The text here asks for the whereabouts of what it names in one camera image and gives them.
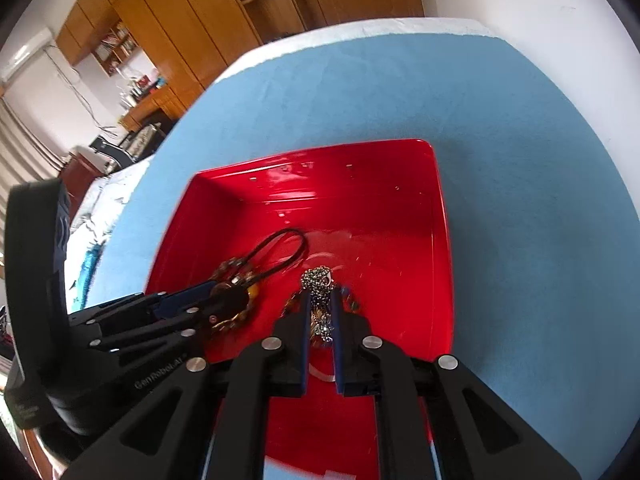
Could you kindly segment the wide silver bangle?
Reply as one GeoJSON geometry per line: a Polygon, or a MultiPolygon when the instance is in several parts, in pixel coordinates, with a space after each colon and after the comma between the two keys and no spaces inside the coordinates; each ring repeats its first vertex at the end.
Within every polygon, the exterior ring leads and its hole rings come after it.
{"type": "Polygon", "coordinates": [[[318,370],[317,367],[314,367],[312,364],[308,365],[308,372],[312,377],[321,380],[322,382],[335,382],[335,376],[323,373],[321,370],[318,370]]]}

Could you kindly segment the pile of bedding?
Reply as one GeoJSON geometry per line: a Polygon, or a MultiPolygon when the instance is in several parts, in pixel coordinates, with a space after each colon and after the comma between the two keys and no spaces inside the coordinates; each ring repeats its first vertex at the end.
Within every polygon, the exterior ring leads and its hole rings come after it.
{"type": "Polygon", "coordinates": [[[66,311],[84,310],[107,242],[154,156],[100,177],[89,186],[70,225],[64,266],[66,311]]]}

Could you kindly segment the dark wooden headboard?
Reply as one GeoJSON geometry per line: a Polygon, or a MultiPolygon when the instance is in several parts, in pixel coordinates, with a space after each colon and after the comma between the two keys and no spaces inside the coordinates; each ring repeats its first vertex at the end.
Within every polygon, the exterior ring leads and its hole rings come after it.
{"type": "Polygon", "coordinates": [[[93,181],[104,176],[104,172],[83,154],[71,154],[58,177],[64,182],[70,199],[70,220],[75,218],[82,201],[93,181]]]}

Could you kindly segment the black office chair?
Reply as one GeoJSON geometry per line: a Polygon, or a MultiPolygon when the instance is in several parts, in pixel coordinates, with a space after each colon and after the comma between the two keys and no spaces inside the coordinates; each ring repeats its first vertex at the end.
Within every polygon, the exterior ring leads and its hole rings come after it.
{"type": "Polygon", "coordinates": [[[108,142],[102,136],[97,136],[90,144],[91,148],[96,153],[109,157],[120,169],[125,169],[132,166],[136,161],[125,150],[119,146],[108,142]]]}

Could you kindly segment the wooden desk with shelves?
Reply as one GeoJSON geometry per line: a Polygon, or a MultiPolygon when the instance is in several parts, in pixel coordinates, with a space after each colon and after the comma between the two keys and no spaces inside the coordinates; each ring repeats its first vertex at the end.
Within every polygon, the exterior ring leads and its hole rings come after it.
{"type": "Polygon", "coordinates": [[[115,84],[122,128],[137,131],[150,122],[176,122],[183,115],[186,109],[176,92],[123,21],[107,29],[92,56],[115,84]]]}

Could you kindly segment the red tin box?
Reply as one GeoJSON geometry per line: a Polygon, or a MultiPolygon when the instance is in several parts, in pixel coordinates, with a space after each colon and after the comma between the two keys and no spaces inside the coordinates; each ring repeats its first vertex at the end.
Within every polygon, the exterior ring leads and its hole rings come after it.
{"type": "MultiPolygon", "coordinates": [[[[334,375],[332,292],[372,332],[429,361],[454,339],[446,209],[430,144],[416,139],[310,148],[190,171],[160,243],[149,292],[178,292],[247,258],[254,308],[214,333],[220,362],[267,336],[311,292],[310,364],[334,375]]],[[[269,404],[265,474],[374,479],[378,439],[370,396],[341,396],[309,376],[298,399],[269,404]]]]}

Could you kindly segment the blue felt mat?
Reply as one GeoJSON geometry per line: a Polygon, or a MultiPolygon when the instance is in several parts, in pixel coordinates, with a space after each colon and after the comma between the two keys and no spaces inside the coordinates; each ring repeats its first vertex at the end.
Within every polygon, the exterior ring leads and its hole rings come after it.
{"type": "Polygon", "coordinates": [[[505,41],[384,35],[210,86],[120,216],[92,304],[205,280],[296,226],[372,330],[454,353],[586,479],[639,417],[639,218],[597,135],[505,41]]]}

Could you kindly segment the wooden wardrobe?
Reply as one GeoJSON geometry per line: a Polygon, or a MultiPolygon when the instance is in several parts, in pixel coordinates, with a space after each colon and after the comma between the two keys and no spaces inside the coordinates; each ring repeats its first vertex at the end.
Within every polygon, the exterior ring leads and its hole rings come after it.
{"type": "Polygon", "coordinates": [[[262,44],[326,25],[417,18],[421,0],[76,0],[56,37],[70,64],[99,47],[113,73],[126,40],[189,107],[229,65],[262,44]]]}

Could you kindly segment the white air conditioner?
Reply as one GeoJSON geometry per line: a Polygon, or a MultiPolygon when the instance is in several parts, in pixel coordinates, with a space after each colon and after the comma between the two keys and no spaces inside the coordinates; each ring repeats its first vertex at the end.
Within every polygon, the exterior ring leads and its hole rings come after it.
{"type": "Polygon", "coordinates": [[[14,54],[1,63],[1,83],[7,84],[33,56],[47,47],[52,40],[53,36],[50,29],[45,27],[26,41],[14,54]]]}

